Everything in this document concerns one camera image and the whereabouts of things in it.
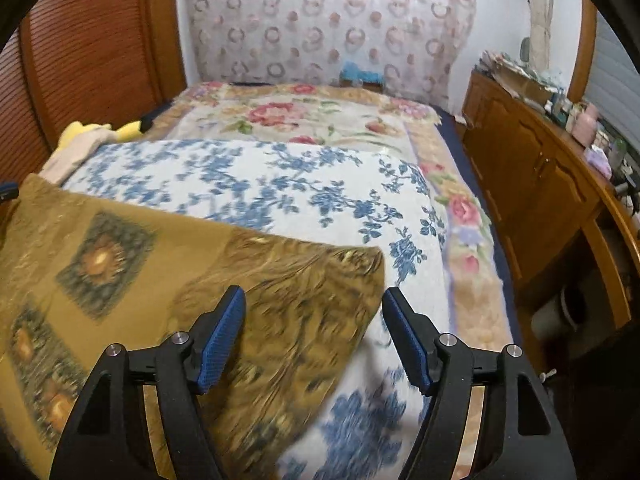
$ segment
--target brown blanket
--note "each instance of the brown blanket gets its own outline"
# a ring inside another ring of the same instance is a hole
[[[382,254],[90,198],[30,176],[0,233],[0,421],[46,478],[86,377],[112,342],[188,330],[235,283],[247,316],[200,398],[231,478],[266,478],[318,412],[382,296]],[[154,391],[147,416],[170,476]]]

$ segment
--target wooden dresser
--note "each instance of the wooden dresser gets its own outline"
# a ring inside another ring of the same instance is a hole
[[[597,268],[611,329],[635,304],[640,253],[613,186],[566,131],[474,73],[463,112],[466,152],[511,267],[516,303],[536,309],[563,282]]]

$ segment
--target dark blue mattress edge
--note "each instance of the dark blue mattress edge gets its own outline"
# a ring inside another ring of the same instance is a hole
[[[469,186],[469,189],[474,195],[478,197],[482,209],[489,215],[489,210],[486,206],[486,200],[482,194],[482,189],[478,184],[474,170],[471,168],[471,162],[466,156],[465,149],[462,145],[462,141],[458,137],[456,132],[456,122],[452,115],[446,113],[444,110],[433,107],[437,111],[442,124],[438,126],[438,131],[451,152],[453,160],[455,161],[460,175]],[[522,346],[522,332],[520,331],[520,324],[518,323],[518,316],[515,307],[515,296],[513,291],[513,281],[511,280],[511,271],[509,270],[509,264],[507,263],[507,256],[504,254],[504,249],[500,244],[498,233],[495,230],[495,225],[492,221],[491,224],[491,236],[494,238],[494,261],[495,268],[498,273],[498,277],[502,280],[502,291],[504,293],[504,303],[506,305],[507,318],[509,319],[509,326],[511,329],[511,336],[513,342]]]

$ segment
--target blue and white floral sheet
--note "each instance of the blue and white floral sheet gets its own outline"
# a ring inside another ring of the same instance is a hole
[[[377,245],[387,286],[452,330],[444,223],[420,170],[379,153],[243,140],[103,146],[65,189],[336,245]],[[397,479],[428,399],[374,318],[318,419],[281,457],[283,480]]]

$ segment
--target white curtain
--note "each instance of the white curtain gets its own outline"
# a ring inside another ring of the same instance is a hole
[[[539,72],[549,68],[551,18],[554,0],[529,0],[531,9],[530,65]]]
[[[347,61],[448,107],[476,0],[189,0],[204,80],[336,84]]]

